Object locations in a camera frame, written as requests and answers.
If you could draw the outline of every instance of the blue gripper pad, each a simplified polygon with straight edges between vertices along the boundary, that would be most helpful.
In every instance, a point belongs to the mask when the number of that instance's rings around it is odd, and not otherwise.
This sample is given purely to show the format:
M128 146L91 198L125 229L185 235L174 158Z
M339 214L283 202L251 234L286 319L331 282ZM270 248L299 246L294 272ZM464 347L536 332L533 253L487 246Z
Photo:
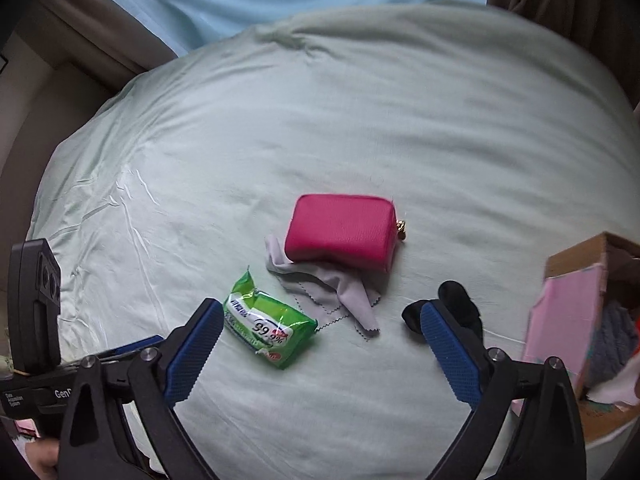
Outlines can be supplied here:
M174 407L189 397L200 371L222 332L224 313L216 300L206 300L182 329L189 330L166 368L164 402Z
M445 312L441 313L434 305L435 301L438 300L426 302L420 311L422 334L435 354L456 398L466 402L474 410L482 397L478 366L469 357L454 329L449 325L457 322L443 305L441 309L445 309Z

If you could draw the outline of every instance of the green wet wipes package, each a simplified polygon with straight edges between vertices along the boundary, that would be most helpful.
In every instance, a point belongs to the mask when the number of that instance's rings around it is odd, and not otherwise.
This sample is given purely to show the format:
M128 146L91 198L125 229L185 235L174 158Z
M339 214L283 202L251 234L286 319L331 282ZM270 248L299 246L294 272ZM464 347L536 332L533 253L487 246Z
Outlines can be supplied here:
M318 326L315 319L257 290L249 271L236 282L223 308L227 327L278 368Z

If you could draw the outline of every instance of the wall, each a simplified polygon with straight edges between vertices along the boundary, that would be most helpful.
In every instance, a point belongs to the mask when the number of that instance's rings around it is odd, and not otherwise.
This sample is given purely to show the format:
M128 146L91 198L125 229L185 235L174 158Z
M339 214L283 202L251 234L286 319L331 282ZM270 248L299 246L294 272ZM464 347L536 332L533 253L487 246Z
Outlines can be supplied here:
M53 72L15 33L2 55L9 63L0 74L0 173L32 100Z

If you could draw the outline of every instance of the metal screw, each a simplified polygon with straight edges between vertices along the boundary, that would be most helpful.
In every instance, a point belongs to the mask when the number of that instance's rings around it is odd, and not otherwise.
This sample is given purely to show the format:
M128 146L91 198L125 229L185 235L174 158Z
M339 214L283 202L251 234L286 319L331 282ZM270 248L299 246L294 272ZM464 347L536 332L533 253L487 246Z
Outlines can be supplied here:
M140 358L146 362L153 361L157 355L158 350L156 350L152 346L149 348L145 348L142 352L140 352Z
M550 357L546 360L546 362L548 362L549 366L551 366L554 370L562 370L564 368L564 363L559 357Z
M88 355L87 357L82 358L80 366L82 368L92 368L97 360L98 359L95 358L95 355Z
M488 350L489 359L496 363L500 361L504 361L507 358L507 354L504 353L504 350L500 348L489 348Z

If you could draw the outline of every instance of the pink leather bag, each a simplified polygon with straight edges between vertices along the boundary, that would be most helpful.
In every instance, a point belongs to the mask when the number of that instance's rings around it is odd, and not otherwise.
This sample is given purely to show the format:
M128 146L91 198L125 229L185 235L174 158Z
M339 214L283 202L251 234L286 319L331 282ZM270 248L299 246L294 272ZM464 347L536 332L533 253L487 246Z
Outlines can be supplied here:
M284 244L294 262L329 261L357 269L389 272L404 222L391 201L377 196L301 196Z

